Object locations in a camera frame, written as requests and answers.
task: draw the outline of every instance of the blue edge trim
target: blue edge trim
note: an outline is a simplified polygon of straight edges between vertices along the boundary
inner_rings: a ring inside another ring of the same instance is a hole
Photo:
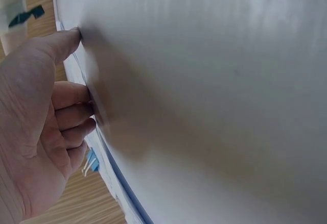
[[[106,154],[108,156],[109,162],[111,164],[111,167],[113,169],[113,172],[116,174],[119,182],[122,184],[126,194],[129,196],[129,198],[131,199],[135,209],[138,211],[141,219],[143,219],[144,224],[153,224],[153,221],[151,220],[151,218],[148,216],[147,212],[144,210],[144,208],[142,207],[142,205],[140,204],[140,202],[138,201],[137,197],[135,196],[133,190],[131,189],[131,187],[128,185],[125,177],[123,176],[121,170],[119,169],[119,167],[116,164],[116,161],[114,160],[107,144],[104,142],[102,136],[100,135],[100,133],[98,132],[98,128],[97,130],[97,134],[99,135],[99,138],[101,140],[101,143],[106,151]]]

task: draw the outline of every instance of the fingernail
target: fingernail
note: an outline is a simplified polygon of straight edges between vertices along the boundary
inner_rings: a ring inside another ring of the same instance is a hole
[[[79,31],[79,29],[78,29],[78,27],[74,27],[70,31],[75,32],[75,31]]]

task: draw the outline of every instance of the white curved panel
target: white curved panel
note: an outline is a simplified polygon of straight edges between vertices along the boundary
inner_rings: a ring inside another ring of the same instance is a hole
[[[154,223],[325,223],[327,0],[57,5]]]

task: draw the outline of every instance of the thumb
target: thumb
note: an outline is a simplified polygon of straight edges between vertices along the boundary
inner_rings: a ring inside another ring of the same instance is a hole
[[[6,56],[0,63],[0,108],[15,114],[21,124],[42,130],[55,81],[55,64],[77,49],[80,38],[78,28],[60,31],[32,38]]]

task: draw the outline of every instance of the wooden floor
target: wooden floor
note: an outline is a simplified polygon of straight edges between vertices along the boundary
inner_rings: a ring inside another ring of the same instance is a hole
[[[29,20],[29,37],[45,36],[55,32],[55,19],[52,0],[27,0],[27,8],[42,4],[45,15],[38,20]],[[0,48],[0,60],[4,54]],[[57,68],[57,81],[65,80],[62,66]],[[91,172],[88,177],[78,170],[69,179],[66,189],[57,202],[47,213],[24,221],[24,224],[43,223],[126,223],[124,215],[110,195],[98,173]]]

